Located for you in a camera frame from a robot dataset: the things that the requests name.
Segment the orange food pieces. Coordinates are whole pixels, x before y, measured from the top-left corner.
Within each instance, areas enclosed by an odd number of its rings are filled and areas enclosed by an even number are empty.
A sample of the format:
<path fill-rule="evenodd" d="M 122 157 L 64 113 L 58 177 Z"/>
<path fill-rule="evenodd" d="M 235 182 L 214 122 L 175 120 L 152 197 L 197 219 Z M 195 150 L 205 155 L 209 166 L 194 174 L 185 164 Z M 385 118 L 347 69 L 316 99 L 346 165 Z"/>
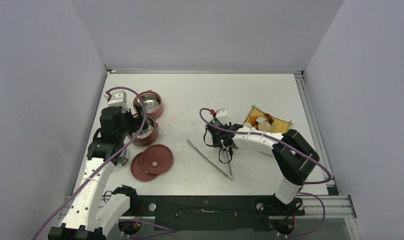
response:
<path fill-rule="evenodd" d="M 268 120 L 267 122 L 269 122 L 271 125 L 272 125 L 273 122 L 274 122 L 273 117 L 272 117 L 270 114 L 268 114 L 268 113 L 262 113 L 262 114 L 258 114 L 258 115 L 253 115 L 253 116 L 249 117 L 248 122 L 249 122 L 253 127 L 255 127 L 255 128 L 258 127 L 258 124 L 256 123 L 256 118 L 257 118 L 258 116 L 264 116 L 265 118 L 267 118 L 267 120 Z"/>

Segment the steel tongs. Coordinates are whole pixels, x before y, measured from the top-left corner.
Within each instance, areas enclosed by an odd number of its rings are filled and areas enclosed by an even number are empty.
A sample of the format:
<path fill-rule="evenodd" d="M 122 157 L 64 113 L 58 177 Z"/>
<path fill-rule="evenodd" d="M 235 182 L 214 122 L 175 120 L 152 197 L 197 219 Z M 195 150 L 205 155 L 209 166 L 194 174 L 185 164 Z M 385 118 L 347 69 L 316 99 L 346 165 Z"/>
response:
<path fill-rule="evenodd" d="M 219 171 L 226 179 L 229 181 L 232 181 L 233 174 L 231 170 L 231 165 L 229 163 L 226 163 L 226 166 L 228 167 L 228 173 L 225 173 L 221 168 L 219 168 L 215 163 L 210 161 L 189 139 L 186 140 L 186 142 L 190 145 L 190 147 L 195 150 L 201 157 L 204 159 L 208 164 L 210 164 L 212 167 L 214 167 L 217 171 Z"/>

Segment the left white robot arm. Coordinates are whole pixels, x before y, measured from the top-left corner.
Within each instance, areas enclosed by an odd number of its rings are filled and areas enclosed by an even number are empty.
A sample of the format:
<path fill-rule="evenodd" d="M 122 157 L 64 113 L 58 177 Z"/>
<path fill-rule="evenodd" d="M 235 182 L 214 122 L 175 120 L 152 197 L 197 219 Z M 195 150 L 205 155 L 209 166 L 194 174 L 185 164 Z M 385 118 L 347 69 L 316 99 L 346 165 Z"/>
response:
<path fill-rule="evenodd" d="M 101 111 L 100 128 L 88 146 L 80 186 L 69 198 L 71 206 L 60 225 L 50 228 L 49 240 L 104 240 L 123 213 L 133 215 L 138 211 L 139 201 L 133 197 L 136 191 L 126 185 L 114 190 L 118 197 L 113 204 L 98 210 L 106 183 L 129 146 L 124 140 L 148 128 L 145 108 L 137 107 L 136 111 L 133 115 L 121 106 Z"/>

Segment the white rice ball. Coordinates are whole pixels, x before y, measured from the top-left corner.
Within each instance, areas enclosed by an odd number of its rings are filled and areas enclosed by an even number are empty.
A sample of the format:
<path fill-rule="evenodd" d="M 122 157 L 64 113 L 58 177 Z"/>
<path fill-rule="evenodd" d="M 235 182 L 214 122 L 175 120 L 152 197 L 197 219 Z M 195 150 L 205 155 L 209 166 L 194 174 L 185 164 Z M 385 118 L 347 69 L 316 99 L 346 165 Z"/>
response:
<path fill-rule="evenodd" d="M 256 123 L 257 124 L 261 124 L 261 123 L 263 123 L 263 122 L 267 122 L 268 120 L 267 120 L 267 118 L 265 118 L 264 116 L 258 116 L 257 118 L 256 118 Z"/>

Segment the round beige bun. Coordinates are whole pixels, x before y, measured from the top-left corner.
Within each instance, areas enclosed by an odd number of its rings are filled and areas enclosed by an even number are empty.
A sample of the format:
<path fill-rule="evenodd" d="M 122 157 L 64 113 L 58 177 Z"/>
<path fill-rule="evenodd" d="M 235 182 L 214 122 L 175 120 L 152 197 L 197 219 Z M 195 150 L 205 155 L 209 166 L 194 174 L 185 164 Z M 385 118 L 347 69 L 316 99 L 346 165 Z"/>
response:
<path fill-rule="evenodd" d="M 267 121 L 259 123 L 258 130 L 261 132 L 269 132 L 269 133 L 273 132 L 272 125 Z"/>

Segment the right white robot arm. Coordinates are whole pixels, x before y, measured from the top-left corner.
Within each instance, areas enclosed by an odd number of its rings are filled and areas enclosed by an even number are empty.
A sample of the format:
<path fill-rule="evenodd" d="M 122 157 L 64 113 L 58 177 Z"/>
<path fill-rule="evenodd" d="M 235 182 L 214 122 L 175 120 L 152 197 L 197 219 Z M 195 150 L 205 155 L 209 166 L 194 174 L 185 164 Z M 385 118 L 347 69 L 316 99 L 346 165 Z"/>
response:
<path fill-rule="evenodd" d="M 230 154 L 233 149 L 249 149 L 275 158 L 283 175 L 272 200 L 273 210 L 279 214 L 285 214 L 292 208 L 293 199 L 320 160 L 311 145 L 294 129 L 278 139 L 271 132 L 241 124 L 220 124 L 218 120 L 212 120 L 205 128 L 212 136 L 211 147 L 229 151 Z"/>

